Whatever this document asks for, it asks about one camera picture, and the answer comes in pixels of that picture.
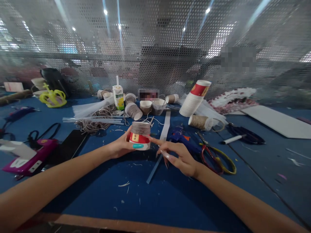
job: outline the table edge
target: table edge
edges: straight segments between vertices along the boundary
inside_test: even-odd
[[[44,213],[39,212],[31,218],[37,222],[54,222],[57,224],[74,225],[80,227],[102,228],[129,232],[181,232],[181,233],[215,233],[215,231],[205,231],[190,228],[170,227],[152,223],[134,222],[126,220],[102,219],[84,217],[68,214]]]

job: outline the perforated metal screen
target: perforated metal screen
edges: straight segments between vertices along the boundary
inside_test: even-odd
[[[76,93],[119,75],[126,92],[183,94],[206,79],[207,98],[253,87],[262,103],[308,107],[310,12],[310,0],[0,0],[0,80],[31,85],[54,67]]]

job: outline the teal nail polish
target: teal nail polish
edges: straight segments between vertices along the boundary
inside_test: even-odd
[[[143,148],[143,147],[144,147],[144,145],[143,145],[143,144],[139,144],[139,143],[135,143],[135,144],[133,145],[133,148],[134,148],[134,149]]]

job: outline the black phone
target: black phone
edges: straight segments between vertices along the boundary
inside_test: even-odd
[[[49,155],[41,171],[45,171],[77,156],[88,137],[88,133],[83,133],[78,129],[71,131],[63,143]]]

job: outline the hand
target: hand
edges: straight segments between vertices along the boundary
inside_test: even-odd
[[[114,142],[108,144],[111,159],[119,158],[129,152],[134,151],[137,148],[142,148],[144,146],[143,144],[129,142],[131,129],[132,126],[129,127],[125,134],[123,134]]]
[[[199,162],[195,161],[191,156],[186,146],[182,143],[173,143],[168,141],[161,141],[150,136],[146,136],[149,140],[160,146],[157,154],[162,151],[174,151],[178,154],[178,158],[168,153],[165,153],[164,158],[171,162],[175,167],[177,167],[186,176],[198,176]]]

